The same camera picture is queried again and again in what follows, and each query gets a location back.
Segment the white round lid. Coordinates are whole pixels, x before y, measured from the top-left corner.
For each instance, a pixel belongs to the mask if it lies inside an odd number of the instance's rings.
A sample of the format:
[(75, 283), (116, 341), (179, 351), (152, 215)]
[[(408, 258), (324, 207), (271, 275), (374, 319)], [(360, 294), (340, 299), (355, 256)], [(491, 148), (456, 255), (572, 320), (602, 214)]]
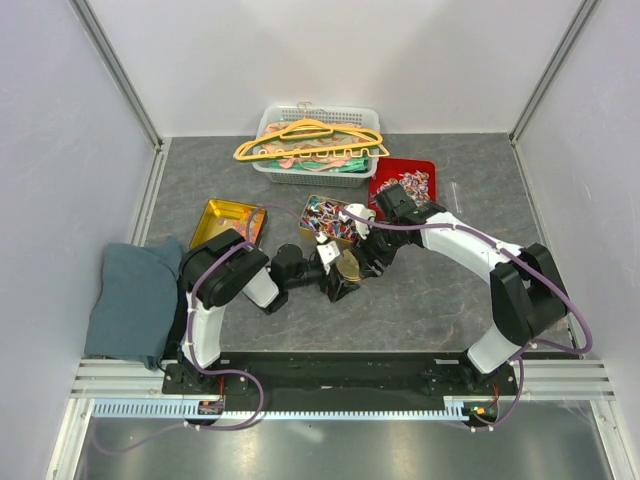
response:
[(341, 256), (337, 260), (335, 266), (346, 281), (352, 283), (358, 283), (361, 281), (359, 262), (350, 250), (343, 250), (341, 252)]

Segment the gold lollipop tin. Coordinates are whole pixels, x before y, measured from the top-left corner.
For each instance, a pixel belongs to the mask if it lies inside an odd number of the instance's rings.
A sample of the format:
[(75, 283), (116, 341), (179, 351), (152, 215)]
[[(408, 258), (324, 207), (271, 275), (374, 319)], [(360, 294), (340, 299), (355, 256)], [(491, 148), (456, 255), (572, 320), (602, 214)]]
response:
[(329, 240), (335, 240), (342, 247), (349, 247), (357, 238), (357, 231), (351, 219), (342, 221), (340, 210), (348, 206), (341, 200), (311, 195), (305, 204), (299, 225), (300, 235), (313, 241), (314, 234), (306, 227), (308, 222), (317, 232), (324, 234)]

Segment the gold gummy candy tin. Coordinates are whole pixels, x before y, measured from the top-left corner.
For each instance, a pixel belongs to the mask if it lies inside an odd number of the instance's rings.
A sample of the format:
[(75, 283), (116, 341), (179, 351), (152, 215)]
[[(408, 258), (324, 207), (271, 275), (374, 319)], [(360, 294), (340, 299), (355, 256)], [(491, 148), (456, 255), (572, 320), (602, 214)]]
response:
[(251, 216), (256, 208), (256, 205), (242, 202), (210, 199), (198, 222), (189, 248), (193, 249), (226, 230), (235, 230), (254, 245), (258, 245), (268, 216), (265, 210), (260, 210)]

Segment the clear plastic scoop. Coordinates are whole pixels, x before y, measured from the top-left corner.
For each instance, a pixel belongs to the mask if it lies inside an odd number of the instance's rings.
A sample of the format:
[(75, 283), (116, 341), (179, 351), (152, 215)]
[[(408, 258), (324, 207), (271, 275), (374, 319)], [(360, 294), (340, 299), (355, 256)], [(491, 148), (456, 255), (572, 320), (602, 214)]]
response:
[(456, 215), (465, 213), (463, 189), (457, 182), (450, 182), (445, 188), (448, 209)]

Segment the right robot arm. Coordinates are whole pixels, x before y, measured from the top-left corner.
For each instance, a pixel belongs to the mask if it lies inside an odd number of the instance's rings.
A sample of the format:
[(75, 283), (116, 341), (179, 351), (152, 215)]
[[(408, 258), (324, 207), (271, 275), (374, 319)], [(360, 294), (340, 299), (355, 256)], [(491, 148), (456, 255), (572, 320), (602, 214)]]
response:
[(400, 248), (416, 245), (449, 258), (489, 286), (493, 324), (459, 357), (457, 377), (465, 391), (483, 392), (505, 362), (567, 316), (566, 289), (543, 245), (502, 242), (437, 203), (416, 204), (399, 184), (382, 190), (375, 202), (382, 221), (362, 204), (340, 211), (358, 232), (352, 252), (363, 276), (381, 275)]

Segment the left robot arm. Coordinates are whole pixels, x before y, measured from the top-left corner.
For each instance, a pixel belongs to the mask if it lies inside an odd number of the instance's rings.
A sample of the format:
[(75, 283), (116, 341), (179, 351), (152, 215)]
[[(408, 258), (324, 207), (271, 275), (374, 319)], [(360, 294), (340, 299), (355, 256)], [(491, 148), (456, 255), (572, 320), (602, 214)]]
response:
[(226, 306), (244, 294), (267, 314), (288, 301), (289, 291), (316, 285), (336, 302), (356, 290), (361, 281), (358, 260), (349, 250), (323, 237), (304, 257), (294, 244), (281, 246), (268, 257), (235, 230), (226, 230), (189, 250), (180, 267), (180, 283), (187, 298), (186, 330), (180, 363), (185, 382), (208, 393), (219, 382), (215, 365), (221, 355), (221, 328)]

